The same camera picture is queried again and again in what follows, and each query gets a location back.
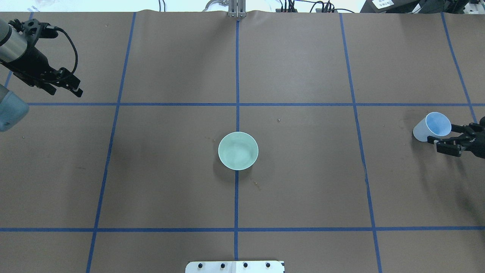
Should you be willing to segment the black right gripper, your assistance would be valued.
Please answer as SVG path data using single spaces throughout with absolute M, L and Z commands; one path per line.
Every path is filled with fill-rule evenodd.
M 479 123 L 469 123 L 463 126 L 451 124 L 451 131 L 460 133 L 458 137 L 452 138 L 436 138 L 428 136 L 427 142 L 434 144 L 436 151 L 441 154 L 450 155 L 452 157 L 461 157 L 462 152 L 470 151 L 475 157 L 485 159 L 485 117 L 483 116 Z

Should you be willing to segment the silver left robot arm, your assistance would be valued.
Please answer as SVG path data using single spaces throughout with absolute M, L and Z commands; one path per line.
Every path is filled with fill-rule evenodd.
M 74 50 L 74 67 L 70 71 L 65 67 L 53 68 L 47 57 L 36 48 L 39 39 L 54 39 L 62 33 Z M 78 52 L 73 40 L 65 30 L 36 19 L 4 21 L 0 26 L 0 60 L 8 69 L 8 82 L 12 76 L 30 87 L 42 89 L 50 95 L 57 88 L 64 88 L 80 98 L 83 90 L 80 79 L 75 76 L 78 67 Z

